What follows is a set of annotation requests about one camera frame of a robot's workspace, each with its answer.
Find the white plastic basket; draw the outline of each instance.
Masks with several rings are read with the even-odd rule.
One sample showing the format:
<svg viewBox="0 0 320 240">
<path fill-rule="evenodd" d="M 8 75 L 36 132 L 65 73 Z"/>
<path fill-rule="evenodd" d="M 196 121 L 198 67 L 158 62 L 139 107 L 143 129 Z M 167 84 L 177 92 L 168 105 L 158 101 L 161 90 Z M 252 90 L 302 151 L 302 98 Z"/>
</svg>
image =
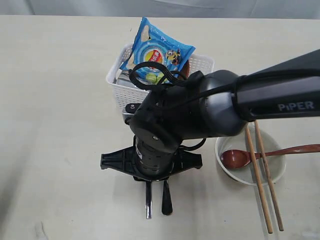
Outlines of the white plastic basket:
<svg viewBox="0 0 320 240">
<path fill-rule="evenodd" d="M 115 60 L 113 66 L 105 77 L 107 83 L 112 87 L 113 96 L 116 104 L 122 111 L 123 108 L 130 103 L 142 103 L 148 94 L 148 91 L 115 84 L 114 80 L 118 69 L 122 63 L 127 60 L 131 54 L 132 43 L 127 44 L 122 49 L 120 55 Z M 189 58 L 190 72 L 192 74 L 200 70 L 204 75 L 212 73 L 214 70 L 214 60 L 208 56 L 192 54 Z"/>
</svg>

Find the robotic arm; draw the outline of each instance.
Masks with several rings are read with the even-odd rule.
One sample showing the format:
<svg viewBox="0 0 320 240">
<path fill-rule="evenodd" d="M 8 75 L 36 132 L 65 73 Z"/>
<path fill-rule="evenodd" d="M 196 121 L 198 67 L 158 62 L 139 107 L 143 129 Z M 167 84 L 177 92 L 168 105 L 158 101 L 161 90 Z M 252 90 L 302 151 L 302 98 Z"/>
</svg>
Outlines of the robotic arm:
<svg viewBox="0 0 320 240">
<path fill-rule="evenodd" d="M 181 82 L 164 70 L 163 78 L 176 84 L 138 84 L 135 70 L 150 64 L 138 64 L 130 74 L 134 84 L 151 90 L 141 104 L 128 104 L 123 114 L 135 135 L 133 146 L 103 154 L 100 162 L 102 169 L 146 181 L 147 188 L 152 181 L 201 168 L 201 155 L 189 151 L 206 138 L 235 136 L 257 119 L 320 116 L 320 50 L 248 76 L 197 71 Z M 203 141 L 182 145 L 190 139 Z"/>
</svg>

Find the wooden chopstick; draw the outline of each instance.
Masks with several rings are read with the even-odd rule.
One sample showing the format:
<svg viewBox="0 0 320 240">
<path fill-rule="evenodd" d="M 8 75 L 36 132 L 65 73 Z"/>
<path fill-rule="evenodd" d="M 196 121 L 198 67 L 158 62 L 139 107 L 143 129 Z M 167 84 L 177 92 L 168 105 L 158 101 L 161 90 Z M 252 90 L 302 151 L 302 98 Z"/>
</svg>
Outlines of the wooden chopstick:
<svg viewBox="0 0 320 240">
<path fill-rule="evenodd" d="M 252 161 L 254 174 L 255 174 L 255 178 L 256 178 L 256 185 L 257 185 L 258 191 L 259 191 L 259 196 L 260 196 L 260 201 L 261 201 L 261 205 L 262 205 L 262 211 L 264 214 L 266 228 L 268 230 L 268 233 L 272 234 L 273 233 L 272 223 L 271 223 L 270 216 L 269 216 L 269 209 L 268 209 L 268 205 L 267 205 L 267 201 L 266 201 L 266 195 L 265 195 L 264 188 L 262 187 L 258 164 L 257 164 L 256 156 L 255 156 L 254 144 L 252 142 L 251 134 L 250 134 L 248 126 L 245 128 L 245 133 L 246 133 L 246 137 L 247 137 L 249 148 L 250 148 L 251 161 Z"/>
<path fill-rule="evenodd" d="M 271 198 L 272 198 L 272 202 L 273 202 L 276 221 L 278 223 L 279 230 L 283 231 L 284 230 L 284 226 L 282 224 L 282 219 L 281 219 L 280 210 L 279 210 L 279 206 L 278 206 L 278 201 L 277 201 L 277 197 L 276 197 L 276 191 L 275 191 L 274 185 L 272 183 L 271 174 L 270 174 L 270 170 L 269 170 L 269 166 L 268 166 L 268 161 L 267 161 L 267 158 L 266 158 L 264 143 L 262 141 L 262 137 L 261 137 L 261 133 L 260 133 L 260 129 L 259 129 L 259 124 L 258 124 L 257 120 L 254 121 L 254 127 L 255 127 L 255 132 L 256 132 L 257 138 L 258 138 L 259 146 L 260 146 L 260 151 L 261 151 L 261 155 L 262 155 L 265 175 L 266 175 L 266 178 L 267 178 L 267 181 L 268 181 L 268 185 L 269 185 L 269 189 L 270 189 L 270 193 L 271 193 Z"/>
</svg>

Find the blue snack bag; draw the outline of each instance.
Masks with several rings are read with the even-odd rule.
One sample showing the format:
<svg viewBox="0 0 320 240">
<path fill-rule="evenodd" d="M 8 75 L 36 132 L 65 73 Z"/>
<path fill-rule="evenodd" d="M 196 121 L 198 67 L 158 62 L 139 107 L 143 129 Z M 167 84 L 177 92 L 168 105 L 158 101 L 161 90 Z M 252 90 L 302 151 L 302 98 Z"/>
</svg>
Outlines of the blue snack bag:
<svg viewBox="0 0 320 240">
<path fill-rule="evenodd" d="M 196 48 L 185 45 L 167 36 L 143 17 L 132 45 L 132 52 L 120 67 L 121 70 L 133 69 L 142 62 L 157 62 L 169 71 L 181 71 Z M 144 82 L 156 84 L 163 73 L 153 67 L 143 67 L 136 71 Z"/>
</svg>

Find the wooden spoon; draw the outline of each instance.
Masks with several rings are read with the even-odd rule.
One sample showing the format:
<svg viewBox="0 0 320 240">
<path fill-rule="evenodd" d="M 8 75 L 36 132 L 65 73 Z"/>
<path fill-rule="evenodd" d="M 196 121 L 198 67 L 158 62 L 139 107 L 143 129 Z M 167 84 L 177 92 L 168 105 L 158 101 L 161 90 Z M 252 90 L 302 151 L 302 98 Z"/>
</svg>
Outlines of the wooden spoon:
<svg viewBox="0 0 320 240">
<path fill-rule="evenodd" d="M 277 156 L 286 154 L 308 154 L 308 153 L 319 153 L 320 144 L 302 145 L 289 147 L 277 151 L 266 152 L 265 156 Z M 261 158 L 261 153 L 255 153 L 255 158 Z M 227 169 L 240 169 L 245 167 L 251 162 L 250 152 L 242 150 L 228 150 L 222 153 L 221 157 L 222 164 Z"/>
</svg>

